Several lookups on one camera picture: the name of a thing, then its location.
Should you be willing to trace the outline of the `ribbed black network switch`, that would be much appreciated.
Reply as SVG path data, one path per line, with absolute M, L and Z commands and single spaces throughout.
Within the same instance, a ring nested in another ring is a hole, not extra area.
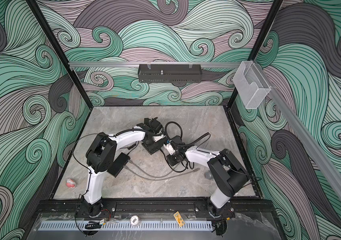
M 116 178 L 129 160 L 129 155 L 120 153 L 107 172 Z

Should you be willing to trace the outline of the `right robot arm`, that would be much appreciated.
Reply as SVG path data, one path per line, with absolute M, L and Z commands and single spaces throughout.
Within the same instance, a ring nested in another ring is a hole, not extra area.
M 210 133 L 205 133 L 197 140 L 186 144 L 182 141 L 183 130 L 176 122 L 168 122 L 164 127 L 167 142 L 163 145 L 168 151 L 166 156 L 170 166 L 186 162 L 186 168 L 191 169 L 192 164 L 199 164 L 209 168 L 217 185 L 210 196 L 208 207 L 213 214 L 218 214 L 223 206 L 240 191 L 247 182 L 258 181 L 261 178 L 250 175 L 235 155 L 228 149 L 210 151 L 196 145 Z

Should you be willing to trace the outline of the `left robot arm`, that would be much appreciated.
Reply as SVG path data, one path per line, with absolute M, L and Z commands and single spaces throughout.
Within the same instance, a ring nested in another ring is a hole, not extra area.
M 95 216 L 101 211 L 105 173 L 112 169 L 110 174 L 118 175 L 129 160 L 127 154 L 120 154 L 116 158 L 117 150 L 141 142 L 144 149 L 152 155 L 160 150 L 165 141 L 163 126 L 157 118 L 145 118 L 143 123 L 116 134 L 98 133 L 85 154 L 90 174 L 82 197 L 82 205 L 87 208 L 89 215 Z

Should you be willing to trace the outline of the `yellow tag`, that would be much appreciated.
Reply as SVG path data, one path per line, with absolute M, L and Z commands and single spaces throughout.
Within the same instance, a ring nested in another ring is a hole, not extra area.
M 177 211 L 176 213 L 174 213 L 174 218 L 176 220 L 176 222 L 178 223 L 179 227 L 182 228 L 185 225 L 185 221 L 183 219 L 183 217 L 181 216 L 180 212 Z

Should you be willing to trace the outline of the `black wall tray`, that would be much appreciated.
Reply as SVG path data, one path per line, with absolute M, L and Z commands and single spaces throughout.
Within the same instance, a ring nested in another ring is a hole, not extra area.
M 199 83 L 203 72 L 200 65 L 141 64 L 138 79 L 142 83 Z

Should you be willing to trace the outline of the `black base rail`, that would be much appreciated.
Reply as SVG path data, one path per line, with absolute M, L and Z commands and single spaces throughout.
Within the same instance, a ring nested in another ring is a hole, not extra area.
M 46 200 L 41 201 L 37 211 L 41 213 L 74 212 L 82 218 L 116 217 L 122 214 L 181 214 L 197 218 L 227 218 L 236 213 L 271 212 L 274 210 L 271 201 L 258 198 L 232 198 L 223 207 L 216 208 L 209 198 L 125 198 L 101 199 L 95 204 L 86 200 Z

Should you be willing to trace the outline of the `clear acrylic wall holder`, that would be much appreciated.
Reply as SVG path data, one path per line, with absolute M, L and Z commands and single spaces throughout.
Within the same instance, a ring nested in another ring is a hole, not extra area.
M 240 63 L 233 83 L 247 110 L 257 109 L 271 91 L 262 67 L 253 61 Z

